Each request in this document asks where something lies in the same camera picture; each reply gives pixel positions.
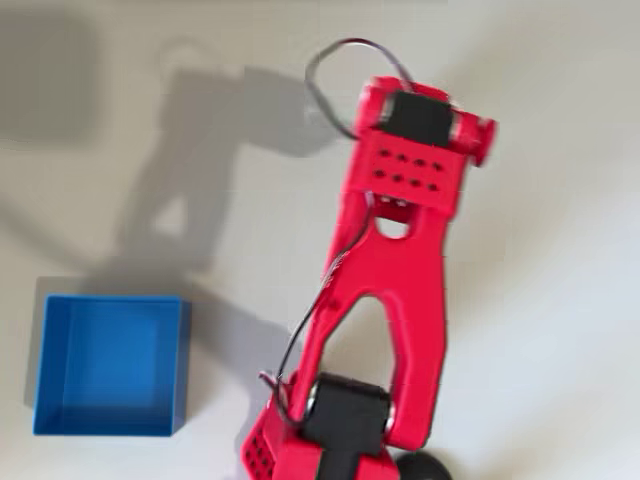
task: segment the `hole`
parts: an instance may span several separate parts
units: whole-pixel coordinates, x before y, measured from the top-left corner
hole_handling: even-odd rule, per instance
[[[329,337],[322,370],[388,391],[395,364],[388,325],[384,306],[377,298],[359,299]]]
[[[399,207],[406,206],[406,203],[397,203]],[[386,218],[376,217],[376,228],[378,231],[387,238],[404,238],[409,230],[409,225],[406,223],[394,222]]]

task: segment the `blue box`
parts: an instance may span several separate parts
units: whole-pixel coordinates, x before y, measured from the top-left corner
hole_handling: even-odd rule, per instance
[[[33,433],[170,436],[185,421],[189,304],[46,299]]]

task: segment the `cable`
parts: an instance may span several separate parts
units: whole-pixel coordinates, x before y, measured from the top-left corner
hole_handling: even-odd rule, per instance
[[[276,377],[273,378],[266,372],[260,372],[260,378],[273,390],[274,400],[276,402],[276,406],[278,408],[278,412],[280,413],[280,416],[290,427],[293,427],[293,428],[300,428],[304,424],[305,419],[303,418],[302,420],[296,420],[292,418],[291,415],[289,415],[287,405],[285,405],[285,402],[282,400],[282,387],[283,387],[282,379],[284,376],[284,370],[287,366],[287,361],[291,356],[291,352],[293,351],[293,347],[298,341],[298,337],[304,330],[304,327],[306,327],[307,323],[309,323],[309,320],[311,319],[313,312],[317,308],[318,303],[320,302],[320,299],[322,298],[322,295],[325,289],[327,288],[329,281],[333,276],[333,273],[338,269],[344,257],[362,239],[365,232],[367,231],[367,228],[369,226],[369,223],[371,221],[371,216],[373,213],[373,193],[365,192],[365,200],[367,202],[367,211],[365,213],[365,217],[362,221],[362,225],[360,226],[360,229],[354,235],[351,241],[336,254],[336,256],[331,261],[331,264],[329,264],[329,267],[327,268],[326,273],[322,277],[320,290],[316,294],[316,297],[313,300],[313,303],[311,304],[309,309],[307,310],[307,313],[305,313],[303,319],[300,321],[300,323],[298,323],[295,330],[293,331],[293,334],[289,339],[287,348],[285,349],[282,360],[280,361],[280,366],[278,367],[278,373]]]
[[[358,135],[354,132],[353,127],[346,125],[338,115],[336,114],[331,102],[327,99],[327,97],[322,93],[318,85],[316,84],[316,71],[318,70],[318,66],[322,63],[324,59],[326,59],[329,55],[333,54],[336,50],[343,47],[344,45],[361,45],[369,48],[373,48],[378,52],[381,52],[387,59],[389,63],[396,69],[398,72],[398,76],[400,77],[400,81],[402,82],[402,87],[407,92],[413,91],[413,80],[409,71],[405,68],[405,66],[398,60],[393,53],[387,50],[382,45],[372,42],[371,40],[367,40],[364,38],[345,38],[343,40],[338,40],[337,42],[332,43],[328,47],[324,48],[320,52],[318,52],[307,65],[304,82],[309,89],[309,92],[313,96],[313,99],[318,104],[318,108],[320,111],[327,117],[329,123],[342,133],[347,138],[351,140],[357,140]]]

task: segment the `white background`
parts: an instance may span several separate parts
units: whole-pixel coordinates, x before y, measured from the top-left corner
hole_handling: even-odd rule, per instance
[[[266,395],[254,375],[318,286],[351,149],[324,124],[307,143],[295,93],[316,50],[355,35],[501,124],[446,246],[428,448],[456,480],[637,478],[637,2],[45,3],[0,6],[0,478],[242,478],[236,446]],[[388,72],[351,49],[321,81],[351,115]],[[142,218],[179,239],[209,217],[191,243],[136,230]],[[145,285],[200,305],[187,425],[170,439],[32,436],[43,293]],[[380,307],[350,320],[328,367],[386,382]]]

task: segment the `red bracket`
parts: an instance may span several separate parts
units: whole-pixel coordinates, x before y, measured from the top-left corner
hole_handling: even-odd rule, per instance
[[[415,93],[449,103],[448,95],[441,90],[412,86]],[[317,306],[295,384],[289,389],[288,408],[293,418],[304,417],[327,340],[359,298],[375,296],[385,307],[395,351],[392,418],[385,444],[416,450],[429,435],[446,350],[443,241],[456,212],[468,160],[478,166],[483,163],[496,123],[453,108],[445,148],[390,135],[376,127],[387,99],[401,88],[398,79],[379,77],[367,86],[362,97],[356,122],[359,140],[342,189],[341,209],[326,268],[356,237],[364,219],[369,222],[358,243],[333,272]],[[371,194],[373,206],[366,197]],[[373,215],[368,214],[369,208],[373,208]],[[386,237],[378,231],[375,217],[406,223],[406,235]],[[307,452],[300,458],[311,463],[311,472],[317,455],[311,454],[308,444],[300,443],[277,417],[273,405],[269,409],[273,418],[265,420],[270,418],[267,411],[261,422],[278,425],[275,429],[271,427],[271,431],[279,432],[274,434],[274,438],[280,439],[274,445],[288,445],[287,449],[281,449],[283,452],[291,449]],[[271,462],[275,462],[274,478],[314,478],[278,474],[279,448],[270,450],[268,465],[271,467]],[[387,465],[386,459],[386,456],[379,459],[379,465]],[[384,474],[367,480],[397,478],[393,469],[380,471]]]

